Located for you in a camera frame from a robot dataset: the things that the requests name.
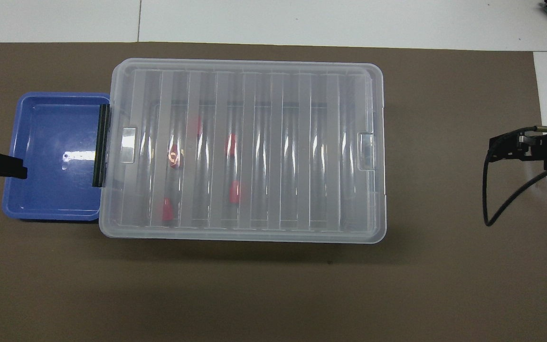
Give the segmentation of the blue plastic tray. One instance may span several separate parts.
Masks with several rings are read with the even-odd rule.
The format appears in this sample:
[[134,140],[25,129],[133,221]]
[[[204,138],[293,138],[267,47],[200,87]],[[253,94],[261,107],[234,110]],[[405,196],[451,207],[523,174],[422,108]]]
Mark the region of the blue plastic tray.
[[25,179],[7,178],[2,210],[32,220],[94,221],[93,186],[100,106],[105,93],[29,92],[19,98],[9,155],[22,159]]

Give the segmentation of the brown table mat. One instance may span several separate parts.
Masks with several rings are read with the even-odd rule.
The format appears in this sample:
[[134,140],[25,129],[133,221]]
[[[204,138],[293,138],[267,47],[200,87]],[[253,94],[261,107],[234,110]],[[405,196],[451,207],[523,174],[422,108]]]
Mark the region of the brown table mat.
[[493,227],[488,141],[540,123],[531,52],[0,43],[0,153],[30,91],[108,92],[130,57],[353,61],[384,74],[374,245],[119,239],[1,208],[0,342],[547,342],[547,184]]

